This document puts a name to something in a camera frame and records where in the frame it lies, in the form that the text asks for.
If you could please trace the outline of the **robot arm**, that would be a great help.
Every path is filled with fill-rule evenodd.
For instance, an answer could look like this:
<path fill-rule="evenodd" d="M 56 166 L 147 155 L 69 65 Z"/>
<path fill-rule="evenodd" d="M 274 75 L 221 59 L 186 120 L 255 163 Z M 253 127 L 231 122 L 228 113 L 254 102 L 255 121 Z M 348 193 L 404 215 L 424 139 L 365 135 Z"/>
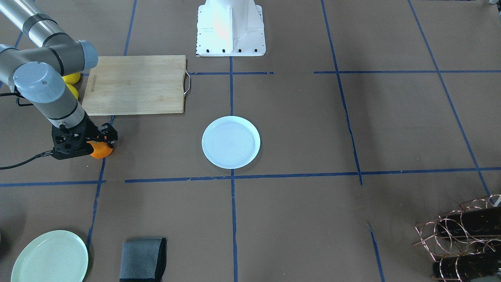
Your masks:
<path fill-rule="evenodd" d="M 95 47 L 74 40 L 32 0 L 2 0 L 1 13 L 36 45 L 27 50 L 1 45 L 1 81 L 43 114 L 54 139 L 113 144 L 116 130 L 110 124 L 97 127 L 63 79 L 97 66 Z"/>

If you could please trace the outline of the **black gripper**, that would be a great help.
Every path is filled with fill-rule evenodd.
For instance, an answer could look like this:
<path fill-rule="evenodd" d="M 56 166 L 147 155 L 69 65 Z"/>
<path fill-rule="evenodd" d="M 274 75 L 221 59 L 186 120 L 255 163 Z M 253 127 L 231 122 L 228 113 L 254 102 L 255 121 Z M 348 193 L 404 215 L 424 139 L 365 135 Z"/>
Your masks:
<path fill-rule="evenodd" d="M 90 117 L 84 117 L 83 123 L 86 141 L 104 142 L 110 147 L 114 147 L 114 143 L 118 141 L 118 132 L 111 123 L 104 123 L 98 127 Z"/>

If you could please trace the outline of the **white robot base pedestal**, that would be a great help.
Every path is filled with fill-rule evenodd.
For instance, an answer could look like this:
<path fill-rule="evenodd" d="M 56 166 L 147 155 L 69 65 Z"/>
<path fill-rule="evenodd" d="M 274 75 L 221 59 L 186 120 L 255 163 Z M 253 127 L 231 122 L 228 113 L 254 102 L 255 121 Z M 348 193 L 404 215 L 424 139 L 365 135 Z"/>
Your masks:
<path fill-rule="evenodd" d="M 206 0 L 197 16 L 196 56 L 266 54 L 263 9 L 254 0 Z"/>

